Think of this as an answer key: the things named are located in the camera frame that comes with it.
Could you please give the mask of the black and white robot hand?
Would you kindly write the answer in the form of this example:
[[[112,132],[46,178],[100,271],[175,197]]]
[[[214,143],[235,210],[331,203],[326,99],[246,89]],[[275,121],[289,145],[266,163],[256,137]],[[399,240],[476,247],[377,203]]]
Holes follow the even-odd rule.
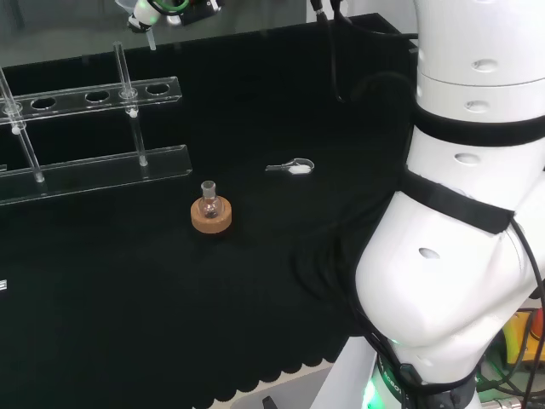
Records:
[[[225,1],[117,1],[129,13],[128,27],[136,33],[147,33],[159,21],[171,26],[188,26],[217,14]]]

